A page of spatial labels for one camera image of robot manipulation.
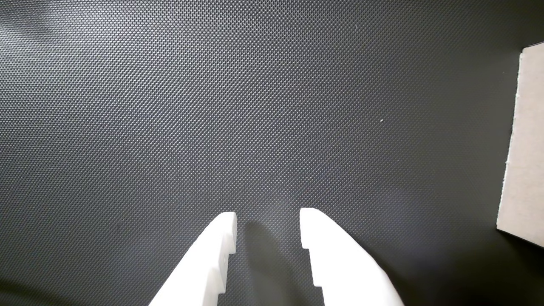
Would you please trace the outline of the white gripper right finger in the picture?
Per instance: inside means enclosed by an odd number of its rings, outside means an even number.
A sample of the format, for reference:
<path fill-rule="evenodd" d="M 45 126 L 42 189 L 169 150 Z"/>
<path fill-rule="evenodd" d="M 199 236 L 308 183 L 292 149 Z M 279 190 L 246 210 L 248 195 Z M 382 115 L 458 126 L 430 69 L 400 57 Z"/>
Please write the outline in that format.
<path fill-rule="evenodd" d="M 302 247 L 325 306 L 402 306 L 386 272 L 340 225 L 315 208 L 300 210 Z"/>

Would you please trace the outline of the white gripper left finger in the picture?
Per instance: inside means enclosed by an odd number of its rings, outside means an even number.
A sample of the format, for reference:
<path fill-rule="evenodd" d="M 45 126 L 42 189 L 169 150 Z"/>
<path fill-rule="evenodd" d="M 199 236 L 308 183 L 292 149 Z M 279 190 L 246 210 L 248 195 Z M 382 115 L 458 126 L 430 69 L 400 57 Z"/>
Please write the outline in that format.
<path fill-rule="evenodd" d="M 216 306 L 226 292 L 229 256 L 236 252 L 236 241 L 236 213 L 220 213 L 185 252 L 150 306 Z"/>

